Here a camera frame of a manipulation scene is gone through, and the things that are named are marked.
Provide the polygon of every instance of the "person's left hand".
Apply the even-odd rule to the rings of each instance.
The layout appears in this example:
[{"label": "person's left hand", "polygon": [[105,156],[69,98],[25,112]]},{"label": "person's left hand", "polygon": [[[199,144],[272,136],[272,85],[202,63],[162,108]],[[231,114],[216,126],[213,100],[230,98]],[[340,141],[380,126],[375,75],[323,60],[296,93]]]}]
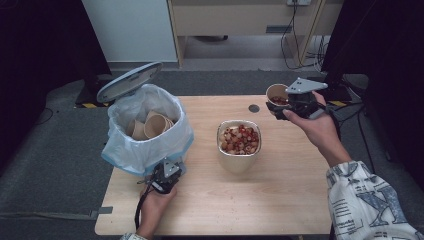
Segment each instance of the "person's left hand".
[{"label": "person's left hand", "polygon": [[166,208],[175,195],[177,195],[176,186],[174,186],[168,194],[160,194],[156,191],[152,191],[147,195],[141,207],[141,222],[136,232],[137,235],[147,239],[153,239],[153,234]]}]

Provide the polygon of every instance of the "nuts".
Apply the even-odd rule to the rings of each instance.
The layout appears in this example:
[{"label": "nuts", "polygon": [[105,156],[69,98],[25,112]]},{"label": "nuts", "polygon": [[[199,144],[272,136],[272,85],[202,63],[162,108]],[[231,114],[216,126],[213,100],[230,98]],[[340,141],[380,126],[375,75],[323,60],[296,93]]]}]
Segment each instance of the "nuts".
[{"label": "nuts", "polygon": [[227,127],[219,136],[221,149],[232,155],[250,155],[257,150],[259,134],[251,127],[243,124]]}]

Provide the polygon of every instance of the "white wall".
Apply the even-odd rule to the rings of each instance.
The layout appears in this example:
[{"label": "white wall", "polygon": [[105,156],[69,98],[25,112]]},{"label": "white wall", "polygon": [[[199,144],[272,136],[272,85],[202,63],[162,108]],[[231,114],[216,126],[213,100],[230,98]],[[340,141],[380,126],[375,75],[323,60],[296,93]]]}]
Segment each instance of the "white wall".
[{"label": "white wall", "polygon": [[82,0],[108,62],[177,62],[166,0]]}]

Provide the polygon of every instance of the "hand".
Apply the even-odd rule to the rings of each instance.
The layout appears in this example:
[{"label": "hand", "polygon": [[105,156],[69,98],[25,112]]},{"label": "hand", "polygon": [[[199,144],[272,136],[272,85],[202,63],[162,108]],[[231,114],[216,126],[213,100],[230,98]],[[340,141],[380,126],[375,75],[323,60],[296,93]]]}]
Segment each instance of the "hand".
[{"label": "hand", "polygon": [[141,207],[141,222],[136,234],[147,239],[153,239],[153,234],[165,213],[171,200],[177,195],[177,188],[174,186],[170,193],[160,194],[152,191],[147,195]]},{"label": "hand", "polygon": [[[322,95],[312,92],[319,103],[325,105]],[[337,135],[336,127],[330,115],[323,113],[314,120],[304,119],[290,110],[283,110],[284,115],[293,124],[300,127],[314,144],[330,167],[351,160],[346,149],[341,144]]]}]

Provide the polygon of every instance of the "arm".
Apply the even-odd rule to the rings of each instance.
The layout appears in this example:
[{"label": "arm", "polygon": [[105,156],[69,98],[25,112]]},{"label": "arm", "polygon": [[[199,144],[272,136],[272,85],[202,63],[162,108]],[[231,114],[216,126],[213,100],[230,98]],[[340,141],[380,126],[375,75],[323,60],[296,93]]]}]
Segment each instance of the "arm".
[{"label": "arm", "polygon": [[[319,103],[325,105],[323,96],[315,92],[313,94]],[[306,133],[309,141],[318,148],[330,167],[351,160],[351,157],[340,142],[336,127],[328,114],[321,114],[317,119],[309,120],[299,117],[290,110],[284,110],[283,113],[289,121]]]},{"label": "arm", "polygon": [[168,194],[160,194],[156,191],[149,193],[141,207],[140,227],[135,234],[125,234],[121,240],[152,240],[166,208],[176,194],[175,186]]},{"label": "arm", "polygon": [[[325,105],[321,95],[314,95]],[[424,239],[406,221],[390,184],[363,162],[351,160],[329,115],[309,120],[287,110],[284,114],[305,132],[330,166],[328,206],[337,239]]]}]

